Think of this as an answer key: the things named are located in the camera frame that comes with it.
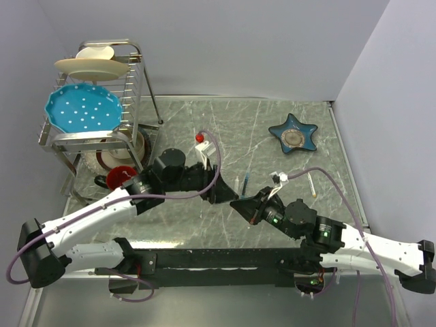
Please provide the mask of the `white orange pen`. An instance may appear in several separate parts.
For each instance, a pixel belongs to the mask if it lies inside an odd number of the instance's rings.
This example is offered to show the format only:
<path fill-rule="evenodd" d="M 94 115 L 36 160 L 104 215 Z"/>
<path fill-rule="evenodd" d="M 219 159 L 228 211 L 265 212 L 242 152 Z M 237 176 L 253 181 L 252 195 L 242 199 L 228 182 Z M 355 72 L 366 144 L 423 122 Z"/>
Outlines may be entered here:
<path fill-rule="evenodd" d="M 238 176 L 234 179 L 234 191 L 236 193 L 239 192 L 239 177 Z"/>

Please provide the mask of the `blue pen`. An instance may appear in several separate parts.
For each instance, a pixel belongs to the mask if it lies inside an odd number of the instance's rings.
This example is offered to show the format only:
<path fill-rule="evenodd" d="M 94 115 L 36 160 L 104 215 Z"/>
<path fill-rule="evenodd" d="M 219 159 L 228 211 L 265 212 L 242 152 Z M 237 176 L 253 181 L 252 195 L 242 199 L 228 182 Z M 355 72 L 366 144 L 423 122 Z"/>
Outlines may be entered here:
<path fill-rule="evenodd" d="M 248 185 L 248 182 L 249 182 L 249 177 L 250 177 L 250 172 L 246 171 L 245 177 L 244 177 L 244 180 L 243 180 L 243 186 L 242 186 L 242 189 L 241 189 L 240 198 L 245 198 L 245 196 L 246 196 L 247 185 Z"/>

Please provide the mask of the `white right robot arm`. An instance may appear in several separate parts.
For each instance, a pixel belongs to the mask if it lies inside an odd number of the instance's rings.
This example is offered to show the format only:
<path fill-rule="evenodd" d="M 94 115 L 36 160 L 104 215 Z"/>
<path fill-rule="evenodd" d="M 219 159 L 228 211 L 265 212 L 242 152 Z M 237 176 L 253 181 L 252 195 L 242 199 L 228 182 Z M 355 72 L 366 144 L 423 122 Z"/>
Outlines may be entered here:
<path fill-rule="evenodd" d="M 435 247 L 431 241 L 404 243 L 360 232 L 357 228 L 318 215 L 301 199 L 285 205 L 272 188 L 230 202 L 249 224 L 266 222 L 284 235 L 300 240 L 300 253 L 286 264 L 301 273 L 319 268 L 359 270 L 396 277 L 406 290 L 435 292 Z"/>

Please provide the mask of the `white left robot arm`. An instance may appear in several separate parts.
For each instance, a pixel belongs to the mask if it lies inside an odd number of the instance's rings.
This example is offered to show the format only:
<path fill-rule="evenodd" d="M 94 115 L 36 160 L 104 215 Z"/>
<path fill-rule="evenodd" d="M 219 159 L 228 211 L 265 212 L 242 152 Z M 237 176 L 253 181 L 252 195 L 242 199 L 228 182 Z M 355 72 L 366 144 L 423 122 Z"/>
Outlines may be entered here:
<path fill-rule="evenodd" d="M 204 159 L 191 167 L 185 154 L 167 149 L 141 173 L 87 207 L 67 216 L 40 223 L 25 222 L 20 231 L 17 258 L 33 288 L 46 287 L 67 271 L 87 268 L 114 268 L 121 274 L 135 266 L 134 251 L 124 239 L 100 246 L 81 241 L 105 225 L 137 217 L 183 192 L 187 200 L 200 196 L 210 204 L 238 199 L 237 193 L 221 177 L 220 164 Z"/>

